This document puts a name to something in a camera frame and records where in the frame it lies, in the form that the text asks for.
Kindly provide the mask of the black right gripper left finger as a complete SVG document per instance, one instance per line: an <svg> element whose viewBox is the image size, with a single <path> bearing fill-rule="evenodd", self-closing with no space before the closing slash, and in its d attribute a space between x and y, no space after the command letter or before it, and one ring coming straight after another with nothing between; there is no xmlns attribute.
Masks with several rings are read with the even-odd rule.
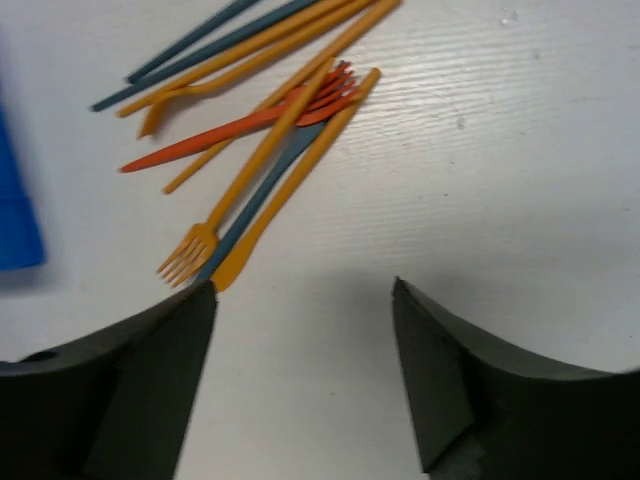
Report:
<svg viewBox="0 0 640 480"><path fill-rule="evenodd" d="M210 281L1 364L4 479L174 477L215 325Z"/></svg>

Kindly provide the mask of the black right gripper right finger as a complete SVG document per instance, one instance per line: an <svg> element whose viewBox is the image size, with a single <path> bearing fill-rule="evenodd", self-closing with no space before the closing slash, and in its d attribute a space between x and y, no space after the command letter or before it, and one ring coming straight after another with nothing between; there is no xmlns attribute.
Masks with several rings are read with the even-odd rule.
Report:
<svg viewBox="0 0 640 480"><path fill-rule="evenodd" d="M639 374L554 360L392 291L420 467L432 479L635 479Z"/></svg>

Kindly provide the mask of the blue plastic knife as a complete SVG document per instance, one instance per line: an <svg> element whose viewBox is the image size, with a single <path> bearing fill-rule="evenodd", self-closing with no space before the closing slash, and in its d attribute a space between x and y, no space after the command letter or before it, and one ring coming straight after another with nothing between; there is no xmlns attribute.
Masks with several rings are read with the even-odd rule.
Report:
<svg viewBox="0 0 640 480"><path fill-rule="evenodd" d="M213 254L198 271L195 276L197 281L211 277L248 228L252 219L268 198L280 178L289 169L293 162L313 143L328 122L329 120L325 119L312 125L296 127L294 129L288 143L281 151L279 157L264 180L226 231L223 238L219 241Z"/></svg>

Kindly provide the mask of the orange plastic fork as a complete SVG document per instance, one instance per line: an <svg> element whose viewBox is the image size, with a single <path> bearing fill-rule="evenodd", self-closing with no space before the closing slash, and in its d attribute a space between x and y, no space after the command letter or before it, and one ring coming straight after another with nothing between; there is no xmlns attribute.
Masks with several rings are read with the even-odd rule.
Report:
<svg viewBox="0 0 640 480"><path fill-rule="evenodd" d="M350 66L350 62L340 61L337 67L325 77L323 85L298 117L295 126L302 127L319 123L347 105L354 95L352 86L355 83L352 77L353 71L349 69ZM302 90L303 87L293 89L280 104L274 107L249 114L140 157L120 167L119 172L132 173L159 166L202 152L219 141L265 128L285 113Z"/></svg>

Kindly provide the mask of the blue divided bin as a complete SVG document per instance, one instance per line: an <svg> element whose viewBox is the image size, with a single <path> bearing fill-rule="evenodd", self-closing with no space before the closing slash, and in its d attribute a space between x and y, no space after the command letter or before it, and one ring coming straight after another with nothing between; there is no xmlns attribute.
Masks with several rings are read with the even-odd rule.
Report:
<svg viewBox="0 0 640 480"><path fill-rule="evenodd" d="M46 249L20 147L20 103L12 97L11 50L1 30L1 270L35 267L46 261Z"/></svg>

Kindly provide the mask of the yellow chopstick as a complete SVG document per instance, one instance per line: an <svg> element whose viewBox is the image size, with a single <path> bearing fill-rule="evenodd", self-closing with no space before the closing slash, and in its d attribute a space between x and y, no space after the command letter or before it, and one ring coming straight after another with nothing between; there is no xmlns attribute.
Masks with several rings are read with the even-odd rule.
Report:
<svg viewBox="0 0 640 480"><path fill-rule="evenodd" d="M276 45L280 41L289 38L292 34L301 31L303 28L309 27L315 20L325 18L333 10L350 2L351 1L315 1L315 3L308 8L267 28L265 31L254 35L238 45L151 86L156 89L129 105L122 107L117 112L117 116L120 118L127 117L151 105L152 98L156 94L166 92L174 87L180 88L190 81L195 82L200 80L266 47Z"/></svg>
<svg viewBox="0 0 640 480"><path fill-rule="evenodd" d="M279 106L281 100L288 95L295 87L299 87L321 66L323 62L330 57L336 57L348 47L350 47L359 38L371 30L377 23L386 17L391 11L402 3L401 0L378 1L371 7L359 20L354 22L343 33L338 35L330 44L313 57L303 68L296 72L287 82L283 83L280 88L274 91L260 105L256 107L256 111L260 112L265 108ZM171 194L187 181L193 174L206 165L212 158L222 152L228 145L238 138L238 135L225 139L224 141L212 144L205 150L193 163L180 172L171 182L164 188L165 194Z"/></svg>

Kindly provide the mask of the blue chopstick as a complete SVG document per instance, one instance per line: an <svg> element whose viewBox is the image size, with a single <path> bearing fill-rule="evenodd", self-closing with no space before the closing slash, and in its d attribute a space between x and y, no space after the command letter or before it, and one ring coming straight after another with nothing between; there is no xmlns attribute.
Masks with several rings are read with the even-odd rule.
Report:
<svg viewBox="0 0 640 480"><path fill-rule="evenodd" d="M174 61L171 64L164 63L151 73L145 75L139 81L129 84L127 87L115 92L103 100L93 104L90 109L94 112L102 111L112 105L123 101L167 78L172 77L188 68L191 68L217 54L220 54L239 43L265 31L267 28L291 17L292 15L308 8L315 3L314 0L293 0L261 17L254 19L246 25L227 33L211 43L191 52L189 55Z"/></svg>
<svg viewBox="0 0 640 480"><path fill-rule="evenodd" d="M197 25L194 29L189 31L186 35L176 40L170 46L163 49L160 53L156 54L149 61L144 63L141 67L138 67L132 73L125 77L125 81L128 84L133 84L143 78L145 75L151 73L153 70L163 65L170 59L174 58L179 53L186 50L188 47L201 40L206 35L210 34L226 22L235 18L245 10L256 4L258 0L235 0L231 1L228 5L224 6L218 12L204 20Z"/></svg>

